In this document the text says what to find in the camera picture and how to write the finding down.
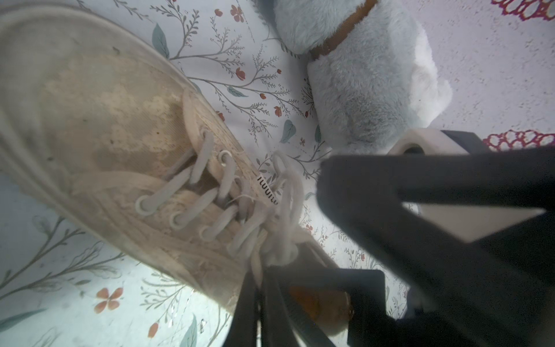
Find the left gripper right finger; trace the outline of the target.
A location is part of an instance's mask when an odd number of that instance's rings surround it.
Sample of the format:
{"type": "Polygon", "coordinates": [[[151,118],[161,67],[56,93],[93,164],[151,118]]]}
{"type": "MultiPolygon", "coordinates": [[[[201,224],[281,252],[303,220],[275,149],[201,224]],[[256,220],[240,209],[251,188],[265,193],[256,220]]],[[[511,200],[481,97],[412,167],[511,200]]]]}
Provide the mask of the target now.
{"type": "Polygon", "coordinates": [[[264,271],[261,331],[263,346],[333,346],[328,336],[311,321],[287,293],[287,285],[276,268],[264,271]]]}

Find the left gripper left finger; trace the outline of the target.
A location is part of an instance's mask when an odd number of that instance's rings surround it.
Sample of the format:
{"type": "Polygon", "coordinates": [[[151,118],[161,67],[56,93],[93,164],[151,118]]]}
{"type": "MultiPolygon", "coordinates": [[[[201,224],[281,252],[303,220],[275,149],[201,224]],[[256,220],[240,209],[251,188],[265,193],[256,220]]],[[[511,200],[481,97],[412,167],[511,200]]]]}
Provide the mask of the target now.
{"type": "Polygon", "coordinates": [[[260,292],[251,272],[241,286],[230,330],[223,347],[256,347],[257,329],[260,319],[260,292]]]}

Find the beige sneaker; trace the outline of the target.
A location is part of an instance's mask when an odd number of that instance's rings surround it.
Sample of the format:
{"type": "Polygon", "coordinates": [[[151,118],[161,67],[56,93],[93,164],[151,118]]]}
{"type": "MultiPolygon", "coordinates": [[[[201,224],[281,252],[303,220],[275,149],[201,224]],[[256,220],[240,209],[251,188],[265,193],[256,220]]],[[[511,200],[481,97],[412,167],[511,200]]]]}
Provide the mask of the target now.
{"type": "Polygon", "coordinates": [[[244,276],[335,268],[299,221],[281,153],[268,184],[195,86],[153,47],[58,4],[1,11],[1,164],[31,195],[234,309],[244,276]]]}

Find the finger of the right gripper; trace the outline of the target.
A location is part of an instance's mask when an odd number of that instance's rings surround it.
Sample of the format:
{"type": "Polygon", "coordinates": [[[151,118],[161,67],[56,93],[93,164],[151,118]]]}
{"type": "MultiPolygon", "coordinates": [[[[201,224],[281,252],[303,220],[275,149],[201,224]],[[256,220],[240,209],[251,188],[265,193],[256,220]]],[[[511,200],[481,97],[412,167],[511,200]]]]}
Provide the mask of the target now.
{"type": "Polygon", "coordinates": [[[326,213],[424,202],[554,211],[554,148],[458,156],[333,156],[321,165],[326,213]]]}
{"type": "Polygon", "coordinates": [[[554,215],[465,243],[400,205],[321,202],[322,212],[418,289],[478,346],[554,345],[554,215]]]}

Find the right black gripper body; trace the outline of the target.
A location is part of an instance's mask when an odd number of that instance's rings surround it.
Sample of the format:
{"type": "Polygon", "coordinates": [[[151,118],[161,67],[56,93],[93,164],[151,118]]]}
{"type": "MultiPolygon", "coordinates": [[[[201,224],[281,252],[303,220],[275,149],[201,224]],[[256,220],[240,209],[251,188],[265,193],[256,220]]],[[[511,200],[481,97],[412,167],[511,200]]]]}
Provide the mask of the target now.
{"type": "Polygon", "coordinates": [[[411,130],[346,159],[346,230],[482,346],[554,345],[554,148],[411,130]]]}

